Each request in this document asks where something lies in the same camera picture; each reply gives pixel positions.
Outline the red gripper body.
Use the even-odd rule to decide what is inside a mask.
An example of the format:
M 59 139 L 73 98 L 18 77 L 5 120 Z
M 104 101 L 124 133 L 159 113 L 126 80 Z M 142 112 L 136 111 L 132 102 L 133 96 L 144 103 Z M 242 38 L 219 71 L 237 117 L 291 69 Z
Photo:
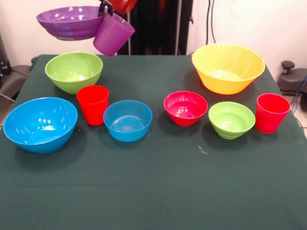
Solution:
M 137 0 L 110 0 L 112 8 L 120 14 L 131 12 L 137 3 Z

